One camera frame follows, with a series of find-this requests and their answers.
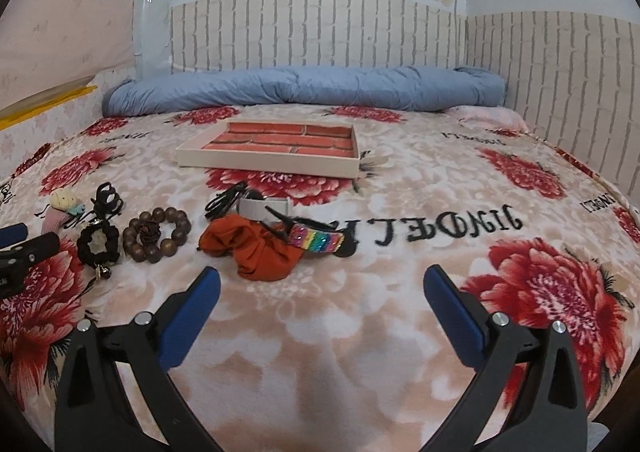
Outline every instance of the orange scrunchie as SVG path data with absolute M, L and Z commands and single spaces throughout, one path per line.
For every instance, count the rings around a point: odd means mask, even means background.
M 304 251 L 281 241 L 257 221 L 230 213 L 209 223 L 200 248 L 212 257 L 231 250 L 238 275 L 249 280 L 275 281 L 292 272 Z

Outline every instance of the blue comforter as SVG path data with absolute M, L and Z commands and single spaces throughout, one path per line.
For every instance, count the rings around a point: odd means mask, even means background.
M 504 80 L 475 67 L 305 66 L 180 72 L 126 82 L 103 100 L 104 116 L 141 116 L 216 105 L 308 103 L 435 112 L 455 105 L 500 106 Z

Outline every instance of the white band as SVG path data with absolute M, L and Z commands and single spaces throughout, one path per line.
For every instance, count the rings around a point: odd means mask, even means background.
M 262 221 L 264 223 L 279 223 L 280 220 L 269 213 L 265 207 L 270 207 L 282 215 L 289 217 L 289 200 L 278 199 L 276 197 L 266 197 L 265 199 L 238 199 L 238 214 L 245 219 L 252 221 Z

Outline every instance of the sequin strap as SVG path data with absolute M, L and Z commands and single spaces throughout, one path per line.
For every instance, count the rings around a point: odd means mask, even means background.
M 344 234 L 318 231 L 305 225 L 294 225 L 289 232 L 289 244 L 314 253 L 333 253 L 344 242 Z

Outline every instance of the red flower pattern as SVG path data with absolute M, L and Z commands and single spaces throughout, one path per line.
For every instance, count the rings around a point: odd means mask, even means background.
M 584 172 L 589 177 L 593 178 L 594 176 L 597 175 L 596 172 L 591 170 L 587 165 L 585 165 L 583 162 L 577 160 L 574 156 L 572 156 L 568 152 L 565 152 L 564 150 L 562 150 L 559 147 L 554 147 L 554 150 L 556 151 L 556 153 L 560 154 L 566 161 L 569 161 L 574 167 L 576 167 L 578 170 Z
M 518 137 L 520 132 L 517 130 L 511 130 L 510 128 L 497 128 L 495 130 L 491 130 L 494 134 L 505 136 L 505 137 Z
M 499 241 L 489 250 L 495 275 L 478 275 L 461 288 L 477 297 L 489 313 L 507 313 L 518 324 L 544 328 L 562 320 L 574 340 L 588 409 L 602 384 L 620 374 L 625 359 L 621 303 L 633 304 L 611 291 L 606 272 L 593 261 L 581 262 L 542 239 Z M 517 366 L 505 388 L 513 404 L 524 378 Z
M 480 149 L 482 157 L 489 160 L 514 185 L 524 190 L 537 190 L 547 199 L 566 197 L 558 176 L 540 165 L 514 155 L 506 155 L 490 148 Z
M 383 123 L 401 123 L 406 121 L 401 114 L 384 108 L 370 106 L 337 106 L 332 108 L 328 115 L 373 119 Z
M 613 213 L 618 218 L 618 224 L 626 231 L 636 244 L 640 244 L 640 229 L 629 212 L 623 207 L 614 207 Z
M 40 392 L 50 346 L 84 316 L 81 272 L 76 246 L 63 240 L 57 255 L 30 269 L 22 293 L 0 302 L 0 357 L 10 363 L 9 387 L 21 410 Z
M 106 161 L 113 158 L 115 147 L 88 150 L 66 162 L 62 167 L 55 168 L 42 180 L 41 196 L 46 196 L 58 188 L 73 186 L 90 172 Z
M 91 127 L 86 128 L 82 134 L 85 136 L 99 136 L 116 130 L 116 128 L 124 127 L 127 123 L 129 123 L 129 120 L 125 117 L 103 117 Z
M 250 188 L 258 190 L 265 197 L 291 199 L 293 204 L 305 206 L 324 205 L 352 186 L 348 179 L 274 172 L 212 168 L 207 170 L 207 174 L 207 186 L 214 190 L 225 190 L 239 181 L 245 181 Z
M 237 114 L 240 114 L 240 112 L 232 106 L 214 106 L 183 112 L 182 114 L 178 114 L 172 118 L 171 121 L 175 125 L 182 125 L 183 123 L 190 123 L 191 125 L 208 125 L 209 123 L 217 123 L 221 119 L 234 117 Z
M 12 177 L 18 177 L 21 174 L 24 174 L 28 169 L 30 169 L 34 164 L 40 161 L 44 156 L 47 155 L 47 152 L 51 150 L 51 143 L 45 143 L 40 148 L 36 150 L 36 153 L 31 156 L 27 161 L 21 163 L 14 172 Z

